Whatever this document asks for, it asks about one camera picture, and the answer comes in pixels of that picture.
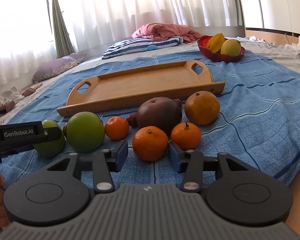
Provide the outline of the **green drape curtain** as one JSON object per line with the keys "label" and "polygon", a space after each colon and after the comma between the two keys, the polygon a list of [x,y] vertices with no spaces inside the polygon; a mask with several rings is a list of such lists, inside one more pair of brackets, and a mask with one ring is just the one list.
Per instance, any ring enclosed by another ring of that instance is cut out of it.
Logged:
{"label": "green drape curtain", "polygon": [[65,26],[58,0],[52,0],[52,21],[57,58],[72,54],[74,49]]}

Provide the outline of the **red jujube date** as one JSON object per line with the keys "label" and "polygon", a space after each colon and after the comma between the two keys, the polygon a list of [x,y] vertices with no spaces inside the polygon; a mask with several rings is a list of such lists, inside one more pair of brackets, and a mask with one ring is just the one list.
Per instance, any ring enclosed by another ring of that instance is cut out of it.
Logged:
{"label": "red jujube date", "polygon": [[174,99],[173,100],[179,107],[183,105],[183,102],[180,99]]}
{"label": "red jujube date", "polygon": [[138,127],[138,122],[137,122],[137,113],[130,113],[127,117],[126,120],[129,124],[130,127],[136,128]]}

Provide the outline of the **blue striped pillow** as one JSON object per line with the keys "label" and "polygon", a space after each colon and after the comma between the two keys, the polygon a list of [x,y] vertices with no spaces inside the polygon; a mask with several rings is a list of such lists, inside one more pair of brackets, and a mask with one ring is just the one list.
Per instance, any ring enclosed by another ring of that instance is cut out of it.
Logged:
{"label": "blue striped pillow", "polygon": [[122,40],[109,46],[108,49],[103,53],[102,59],[175,47],[181,43],[183,43],[183,38],[180,36],[173,36],[165,41],[155,41],[144,37]]}

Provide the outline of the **grey bed sheet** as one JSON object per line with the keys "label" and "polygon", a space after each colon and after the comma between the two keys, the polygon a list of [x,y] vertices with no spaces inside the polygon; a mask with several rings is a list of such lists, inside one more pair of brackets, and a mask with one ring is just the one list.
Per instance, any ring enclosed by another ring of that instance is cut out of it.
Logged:
{"label": "grey bed sheet", "polygon": [[[244,38],[241,38],[240,42],[247,55],[254,53],[265,56],[300,73],[300,55],[286,51],[283,45],[253,42]],[[59,120],[61,117],[56,109],[65,105],[69,93],[81,79],[124,69],[184,60],[209,62],[194,43],[127,54],[106,60],[100,57],[90,59],[56,77],[41,82],[40,87],[33,94],[25,97],[10,112],[0,117],[0,125],[32,120]]]}

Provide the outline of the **small mandarin orange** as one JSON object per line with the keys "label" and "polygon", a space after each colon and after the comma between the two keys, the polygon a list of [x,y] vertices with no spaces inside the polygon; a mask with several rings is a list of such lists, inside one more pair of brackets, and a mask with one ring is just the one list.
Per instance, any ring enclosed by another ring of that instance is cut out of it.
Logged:
{"label": "small mandarin orange", "polygon": [[104,129],[111,140],[122,140],[129,134],[129,123],[121,116],[113,116],[107,121]]}

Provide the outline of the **dark purple round fruit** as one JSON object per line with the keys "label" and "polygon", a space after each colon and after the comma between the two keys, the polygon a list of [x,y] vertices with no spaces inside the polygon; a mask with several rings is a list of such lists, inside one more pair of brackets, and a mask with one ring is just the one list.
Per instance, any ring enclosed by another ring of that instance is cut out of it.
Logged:
{"label": "dark purple round fruit", "polygon": [[144,102],[137,111],[140,128],[155,126],[170,137],[172,129],[181,123],[183,114],[180,105],[166,97],[156,97]]}

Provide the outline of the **small green apple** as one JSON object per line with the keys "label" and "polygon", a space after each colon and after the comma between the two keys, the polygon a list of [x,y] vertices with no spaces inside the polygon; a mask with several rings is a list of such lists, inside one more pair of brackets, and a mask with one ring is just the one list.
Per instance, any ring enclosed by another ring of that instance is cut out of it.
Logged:
{"label": "small green apple", "polygon": [[64,146],[65,146],[65,137],[64,133],[57,122],[54,120],[44,120],[42,122],[44,128],[51,128],[51,127],[58,127],[61,132],[62,136],[60,139],[44,142],[40,144],[34,144],[34,149],[44,158],[54,158],[55,156],[59,155]]}

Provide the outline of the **pink blanket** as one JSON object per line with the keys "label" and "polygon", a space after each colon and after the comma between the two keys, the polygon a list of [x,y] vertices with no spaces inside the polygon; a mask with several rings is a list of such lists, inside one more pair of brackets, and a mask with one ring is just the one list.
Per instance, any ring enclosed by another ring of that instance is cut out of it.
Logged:
{"label": "pink blanket", "polygon": [[189,43],[200,39],[202,34],[187,25],[168,23],[144,24],[132,34],[132,38],[145,37],[154,41],[166,41],[174,36],[180,36],[183,42]]}

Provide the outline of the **large green apple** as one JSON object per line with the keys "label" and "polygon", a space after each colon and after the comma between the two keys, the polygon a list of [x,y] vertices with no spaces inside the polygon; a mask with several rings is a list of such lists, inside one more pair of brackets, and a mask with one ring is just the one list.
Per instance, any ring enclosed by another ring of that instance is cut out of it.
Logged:
{"label": "large green apple", "polygon": [[66,136],[68,143],[76,152],[93,152],[103,144],[104,125],[95,113],[80,112],[69,119]]}

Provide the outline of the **wooden serving tray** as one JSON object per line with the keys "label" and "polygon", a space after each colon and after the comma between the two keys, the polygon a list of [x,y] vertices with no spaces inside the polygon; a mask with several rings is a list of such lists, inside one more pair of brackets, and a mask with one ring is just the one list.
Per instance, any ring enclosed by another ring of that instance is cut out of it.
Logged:
{"label": "wooden serving tray", "polygon": [[69,117],[86,111],[112,111],[140,106],[160,96],[184,100],[201,90],[219,95],[224,87],[225,82],[215,81],[200,61],[155,64],[89,77],[75,85],[66,105],[57,112]]}

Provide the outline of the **red glass fruit bowl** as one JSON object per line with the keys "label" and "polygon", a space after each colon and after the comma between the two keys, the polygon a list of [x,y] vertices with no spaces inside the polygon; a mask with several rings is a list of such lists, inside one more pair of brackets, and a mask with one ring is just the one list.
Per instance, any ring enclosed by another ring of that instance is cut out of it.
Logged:
{"label": "red glass fruit bowl", "polygon": [[210,40],[212,36],[209,35],[203,35],[200,39],[197,40],[197,46],[201,53],[210,59],[213,62],[225,62],[225,63],[230,63],[230,62],[238,62],[241,59],[243,59],[243,56],[245,55],[245,48],[241,47],[241,52],[238,56],[229,56],[226,54],[221,54],[220,50],[217,53],[213,53],[210,50],[206,48],[206,44]]}

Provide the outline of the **purple pillow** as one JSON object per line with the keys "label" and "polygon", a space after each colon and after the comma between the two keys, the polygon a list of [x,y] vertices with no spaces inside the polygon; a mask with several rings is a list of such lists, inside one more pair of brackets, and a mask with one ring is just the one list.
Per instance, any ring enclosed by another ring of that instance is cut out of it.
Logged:
{"label": "purple pillow", "polygon": [[70,70],[71,68],[74,68],[84,61],[85,56],[86,54],[80,53],[70,54],[42,64],[32,78],[33,83],[39,83],[50,79]]}

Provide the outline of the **yellow mango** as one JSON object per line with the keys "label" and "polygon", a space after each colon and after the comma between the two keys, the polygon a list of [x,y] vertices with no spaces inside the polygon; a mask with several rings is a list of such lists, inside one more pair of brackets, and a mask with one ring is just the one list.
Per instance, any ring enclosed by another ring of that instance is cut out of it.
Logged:
{"label": "yellow mango", "polygon": [[226,40],[222,44],[220,53],[232,57],[239,56],[241,53],[241,43],[236,39]]}

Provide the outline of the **large orange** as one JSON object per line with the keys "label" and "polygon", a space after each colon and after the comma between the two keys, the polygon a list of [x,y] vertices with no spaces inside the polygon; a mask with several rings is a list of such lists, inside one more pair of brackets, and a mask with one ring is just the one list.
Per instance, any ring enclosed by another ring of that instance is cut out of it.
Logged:
{"label": "large orange", "polygon": [[198,91],[187,98],[184,111],[191,123],[197,126],[209,125],[218,118],[220,103],[211,92]]}

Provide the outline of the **white sheer curtain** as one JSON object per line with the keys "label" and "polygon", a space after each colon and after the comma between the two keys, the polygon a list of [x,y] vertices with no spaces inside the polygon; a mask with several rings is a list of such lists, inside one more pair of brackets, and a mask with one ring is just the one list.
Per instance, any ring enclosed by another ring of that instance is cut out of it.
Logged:
{"label": "white sheer curtain", "polygon": [[[58,0],[74,52],[130,37],[144,24],[236,27],[239,0]],[[52,0],[0,0],[0,87],[57,57]]]}

